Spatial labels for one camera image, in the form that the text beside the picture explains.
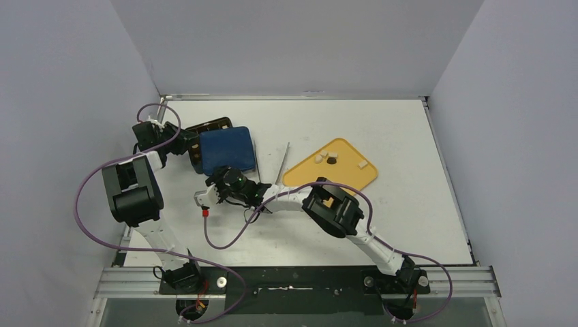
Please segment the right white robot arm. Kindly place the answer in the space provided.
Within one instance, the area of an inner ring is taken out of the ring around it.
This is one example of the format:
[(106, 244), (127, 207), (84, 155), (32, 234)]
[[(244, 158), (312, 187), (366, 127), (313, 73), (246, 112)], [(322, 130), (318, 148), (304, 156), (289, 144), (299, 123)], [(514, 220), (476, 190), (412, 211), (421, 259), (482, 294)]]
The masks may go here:
[(195, 203), (203, 211), (231, 201), (252, 209), (252, 217), (261, 213), (302, 212), (328, 235), (346, 238), (360, 249), (386, 275), (392, 290), (401, 292), (425, 280), (411, 258), (388, 248), (371, 227), (363, 225), (365, 216), (352, 187), (323, 177), (300, 187), (257, 183), (228, 166), (217, 169), (205, 184), (206, 190), (194, 195)]

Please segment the blue box lid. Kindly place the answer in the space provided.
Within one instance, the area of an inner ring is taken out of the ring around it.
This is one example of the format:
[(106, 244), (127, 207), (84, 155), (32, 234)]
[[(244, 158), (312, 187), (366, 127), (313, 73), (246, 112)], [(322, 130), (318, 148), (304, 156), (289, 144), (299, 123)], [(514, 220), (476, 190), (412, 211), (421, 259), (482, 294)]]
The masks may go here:
[(204, 131), (200, 134), (203, 174), (211, 176), (221, 166), (241, 171), (255, 168), (252, 137), (246, 126)]

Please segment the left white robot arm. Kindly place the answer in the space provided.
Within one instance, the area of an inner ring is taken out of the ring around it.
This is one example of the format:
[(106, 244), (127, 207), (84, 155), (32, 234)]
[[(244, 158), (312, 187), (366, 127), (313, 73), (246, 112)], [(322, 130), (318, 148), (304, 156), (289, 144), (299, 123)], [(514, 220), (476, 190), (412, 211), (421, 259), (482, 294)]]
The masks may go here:
[(198, 263), (162, 217), (164, 199), (155, 173), (166, 165), (167, 155), (183, 155), (198, 141), (194, 131), (166, 122), (143, 121), (132, 127), (138, 153), (102, 169), (112, 216), (139, 232), (156, 249), (161, 280), (172, 290), (197, 292), (204, 283)]

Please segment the metal tongs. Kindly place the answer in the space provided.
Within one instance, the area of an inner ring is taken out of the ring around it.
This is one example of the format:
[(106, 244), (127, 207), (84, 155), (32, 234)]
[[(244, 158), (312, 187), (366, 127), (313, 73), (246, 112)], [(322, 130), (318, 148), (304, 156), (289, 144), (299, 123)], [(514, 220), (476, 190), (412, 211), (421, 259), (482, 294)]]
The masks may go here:
[(252, 140), (255, 157), (255, 172), (257, 181), (260, 183), (270, 183), (281, 185), (283, 174), (286, 171), (286, 163), (290, 152), (291, 143), (277, 146), (276, 148), (265, 149), (257, 143), (257, 139)]

